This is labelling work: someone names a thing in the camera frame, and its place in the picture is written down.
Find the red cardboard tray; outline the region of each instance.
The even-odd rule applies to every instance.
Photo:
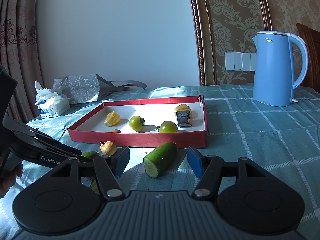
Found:
[[[192,111],[192,127],[179,128],[177,133],[159,133],[155,127],[164,121],[175,123],[173,109],[187,104]],[[116,111],[121,120],[118,125],[108,127],[103,124],[107,114]],[[129,127],[129,119],[139,115],[145,118],[145,129],[135,132]],[[112,133],[119,129],[122,133]],[[205,147],[208,125],[204,97],[152,98],[105,102],[68,128],[73,141],[100,144],[113,141],[117,146],[158,147],[166,142],[174,142],[180,148],[189,146]]]

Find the wooden chair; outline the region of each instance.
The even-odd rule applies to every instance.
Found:
[[[296,26],[299,36],[306,43],[309,54],[308,72],[301,85],[320,92],[320,32],[300,23]]]

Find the green tomato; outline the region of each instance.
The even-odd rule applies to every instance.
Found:
[[[160,126],[157,127],[159,133],[174,133],[178,132],[178,127],[174,122],[164,121]]]
[[[132,130],[135,130],[136,132],[140,132],[143,130],[144,123],[144,119],[137,115],[131,117],[129,120],[129,126]]]

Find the human hand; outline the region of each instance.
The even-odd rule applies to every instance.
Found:
[[[21,178],[22,168],[22,163],[19,163],[18,166],[4,178],[3,182],[0,182],[0,198],[3,198],[9,189],[16,183],[17,176]]]

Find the kettle handle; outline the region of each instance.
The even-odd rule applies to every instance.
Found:
[[[294,43],[294,44],[296,44],[298,46],[298,48],[300,49],[301,55],[302,55],[301,73],[298,76],[297,80],[295,80],[293,82],[293,86],[292,86],[292,89],[295,89],[302,83],[302,81],[304,80],[304,78],[307,75],[308,60],[309,60],[309,58],[308,58],[308,50],[307,50],[305,41],[301,37],[299,37],[299,36],[297,36],[297,35],[295,35],[293,33],[285,33],[285,34],[288,35],[288,39],[289,39],[290,43]]]

